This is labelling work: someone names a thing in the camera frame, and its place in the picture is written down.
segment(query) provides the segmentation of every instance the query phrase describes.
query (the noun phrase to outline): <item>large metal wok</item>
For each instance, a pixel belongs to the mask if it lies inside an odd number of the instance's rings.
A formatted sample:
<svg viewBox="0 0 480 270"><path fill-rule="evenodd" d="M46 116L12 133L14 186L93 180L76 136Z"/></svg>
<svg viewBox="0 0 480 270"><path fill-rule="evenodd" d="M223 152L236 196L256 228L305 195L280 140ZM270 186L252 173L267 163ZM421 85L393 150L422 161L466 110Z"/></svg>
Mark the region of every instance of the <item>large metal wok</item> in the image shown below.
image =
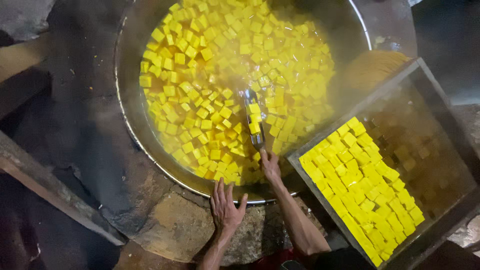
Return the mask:
<svg viewBox="0 0 480 270"><path fill-rule="evenodd" d="M118 98L125 122L136 144L160 167L165 174L182 187L209 197L213 181L200 178L184 169L167 154L155 136L144 107L144 95L140 91L138 75L145 45L160 20L168 13L173 0L137 0L127 9L119 29L115 46L114 73ZM318 18L329 34L333 59L337 70L364 50L371 49L363 21L348 0L306 1L300 3ZM297 173L285 177L284 183L291 194L299 192L304 183ZM234 198L249 194L249 204L268 202L274 199L268 185L255 184L236 186Z"/></svg>

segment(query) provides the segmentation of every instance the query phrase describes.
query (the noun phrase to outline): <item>yellow tofu cube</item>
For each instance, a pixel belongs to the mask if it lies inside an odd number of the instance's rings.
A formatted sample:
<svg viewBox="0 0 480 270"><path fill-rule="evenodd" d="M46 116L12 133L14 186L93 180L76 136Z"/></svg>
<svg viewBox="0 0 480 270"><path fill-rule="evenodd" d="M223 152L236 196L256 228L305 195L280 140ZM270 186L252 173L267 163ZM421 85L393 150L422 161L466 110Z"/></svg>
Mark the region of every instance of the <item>yellow tofu cube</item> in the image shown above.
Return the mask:
<svg viewBox="0 0 480 270"><path fill-rule="evenodd" d="M254 113L250 115L252 123L258 123L262 121L262 114L261 113Z"/></svg>
<svg viewBox="0 0 480 270"><path fill-rule="evenodd" d="M264 41L264 50L273 50L273 49L274 49L273 38L267 38Z"/></svg>
<svg viewBox="0 0 480 270"><path fill-rule="evenodd" d="M229 154L225 154L222 157L222 162L224 162L226 165L230 164L230 162L232 162L232 160L233 160L233 157Z"/></svg>
<svg viewBox="0 0 480 270"><path fill-rule="evenodd" d="M250 123L250 124L248 124L248 127L250 128L250 133L251 134L256 134L256 133L261 132L260 125L258 123Z"/></svg>
<svg viewBox="0 0 480 270"><path fill-rule="evenodd" d="M227 172L229 173L236 173L238 172L239 167L236 162L232 162L227 166Z"/></svg>
<svg viewBox="0 0 480 270"><path fill-rule="evenodd" d="M224 107L220 110L219 114L220 114L223 118L228 119L228 118L230 118L230 115L232 115L232 110L230 110L229 108L227 108L227 107L224 106Z"/></svg>
<svg viewBox="0 0 480 270"><path fill-rule="evenodd" d="M161 42L165 38L165 35L158 28L155 28L152 32L152 37L157 42Z"/></svg>
<svg viewBox="0 0 480 270"><path fill-rule="evenodd" d="M227 128L231 128L232 127L232 123L230 121L228 121L227 119L224 119L222 121L222 124L224 124Z"/></svg>
<svg viewBox="0 0 480 270"><path fill-rule="evenodd" d="M176 95L175 86L164 86L163 92L167 97L174 97Z"/></svg>
<svg viewBox="0 0 480 270"><path fill-rule="evenodd" d="M191 59L195 58L197 55L198 51L195 50L192 46L188 46L187 50L185 51L185 54L190 57Z"/></svg>
<svg viewBox="0 0 480 270"><path fill-rule="evenodd" d="M261 23L258 23L258 22L253 22L253 23L250 25L250 30L258 34L258 33L260 33L261 30L262 30L262 24L261 24Z"/></svg>
<svg viewBox="0 0 480 270"><path fill-rule="evenodd" d="M222 155L221 150L211 150L210 151L210 159L211 160L220 160L221 155Z"/></svg>
<svg viewBox="0 0 480 270"><path fill-rule="evenodd" d="M192 152L193 149L194 149L192 142L188 142L188 143L182 145L181 148L183 149L183 152L185 154L188 154L188 153Z"/></svg>
<svg viewBox="0 0 480 270"><path fill-rule="evenodd" d="M191 110L191 108L190 108L190 106L188 105L188 103L182 103L180 106L181 106L182 109L184 109L185 111Z"/></svg>
<svg viewBox="0 0 480 270"><path fill-rule="evenodd" d="M211 120L202 120L201 129L210 130L212 129L212 121Z"/></svg>
<svg viewBox="0 0 480 270"><path fill-rule="evenodd" d="M200 118L202 118L202 119L205 119L205 118L207 118L208 114L209 114L209 112L207 110L205 110L204 108L200 108L200 109L198 109L196 115L200 116Z"/></svg>
<svg viewBox="0 0 480 270"><path fill-rule="evenodd" d="M208 143L208 138L207 138L207 135L205 135L205 134L200 134L197 138L200 141L200 143L203 144L203 145Z"/></svg>
<svg viewBox="0 0 480 270"><path fill-rule="evenodd" d="M273 145L272 145L272 151L275 153L275 154L279 154L280 151L282 150L282 146L283 146L283 142L278 140L278 139L275 139L273 141Z"/></svg>
<svg viewBox="0 0 480 270"><path fill-rule="evenodd" d="M210 48L205 48L200 51L202 53L202 57L205 61L210 60L213 57L212 50Z"/></svg>
<svg viewBox="0 0 480 270"><path fill-rule="evenodd" d="M139 83L141 87L152 87L152 77L141 75L139 77Z"/></svg>
<svg viewBox="0 0 480 270"><path fill-rule="evenodd" d="M251 54L252 45L251 44L241 44L240 45L240 54Z"/></svg>
<svg viewBox="0 0 480 270"><path fill-rule="evenodd" d="M267 116L267 119L265 120L265 122L266 122L267 124L274 125L275 122L276 122L276 116L274 116L274 115L272 115L272 114L269 114L269 115Z"/></svg>
<svg viewBox="0 0 480 270"><path fill-rule="evenodd" d="M230 90L229 88L225 88L222 90L222 95L226 98L226 99L229 99L232 95L233 95L233 92L232 90Z"/></svg>
<svg viewBox="0 0 480 270"><path fill-rule="evenodd" d="M175 53L175 63L184 65L185 64L185 54L183 53Z"/></svg>
<svg viewBox="0 0 480 270"><path fill-rule="evenodd" d="M166 70L173 70L174 66L171 58L165 58L163 62L163 68Z"/></svg>
<svg viewBox="0 0 480 270"><path fill-rule="evenodd" d="M171 134L171 135L176 135L177 134L177 129L178 129L177 125L169 123L167 125L166 133Z"/></svg>
<svg viewBox="0 0 480 270"><path fill-rule="evenodd" d="M172 156L176 160L181 160L185 156L185 153L181 149L178 149L178 150L176 150L175 152L172 153Z"/></svg>
<svg viewBox="0 0 480 270"><path fill-rule="evenodd" d="M198 164L203 165L206 164L209 161L208 157L201 157L198 159Z"/></svg>
<svg viewBox="0 0 480 270"><path fill-rule="evenodd" d="M243 130L244 130L244 127L241 123L238 123L234 128L233 130L235 132L237 132L238 134L240 134Z"/></svg>
<svg viewBox="0 0 480 270"><path fill-rule="evenodd" d="M249 104L248 109L249 109L250 114L261 113L262 112L260 110L260 106L258 106L258 103Z"/></svg>

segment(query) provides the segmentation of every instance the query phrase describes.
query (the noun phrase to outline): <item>stacked tofu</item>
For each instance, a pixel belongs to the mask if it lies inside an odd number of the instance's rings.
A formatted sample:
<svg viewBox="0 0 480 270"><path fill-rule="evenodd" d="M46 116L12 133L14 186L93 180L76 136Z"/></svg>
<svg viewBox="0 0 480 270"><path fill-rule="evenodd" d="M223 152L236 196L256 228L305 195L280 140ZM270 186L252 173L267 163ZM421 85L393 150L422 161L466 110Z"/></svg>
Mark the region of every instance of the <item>stacked tofu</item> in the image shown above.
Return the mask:
<svg viewBox="0 0 480 270"><path fill-rule="evenodd" d="M278 154L333 113L326 86L334 63L323 30L299 14L295 24L277 15L262 0L183 0L151 34L139 77L148 113L165 151L199 177L263 179L248 140L258 125L242 123L239 86L257 93L267 123L275 120L266 132Z"/></svg>
<svg viewBox="0 0 480 270"><path fill-rule="evenodd" d="M357 118L305 153L300 163L376 266L425 220Z"/></svg>

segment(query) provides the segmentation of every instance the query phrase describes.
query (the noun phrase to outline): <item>wooden plank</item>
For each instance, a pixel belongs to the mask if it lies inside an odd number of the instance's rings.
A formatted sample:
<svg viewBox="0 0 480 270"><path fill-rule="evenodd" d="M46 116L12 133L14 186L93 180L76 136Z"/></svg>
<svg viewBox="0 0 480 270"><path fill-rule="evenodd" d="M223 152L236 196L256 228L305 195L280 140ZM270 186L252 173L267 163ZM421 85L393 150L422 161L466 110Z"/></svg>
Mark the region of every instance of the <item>wooden plank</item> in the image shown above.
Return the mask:
<svg viewBox="0 0 480 270"><path fill-rule="evenodd" d="M0 169L81 225L105 237L113 244L124 245L126 243L125 237L112 227L96 209L75 195L64 183L3 132L0 132Z"/></svg>
<svg viewBox="0 0 480 270"><path fill-rule="evenodd" d="M0 120L43 89L50 87L50 75L27 69L0 83Z"/></svg>
<svg viewBox="0 0 480 270"><path fill-rule="evenodd" d="M39 38L0 48L0 82L42 62L50 49L49 33Z"/></svg>

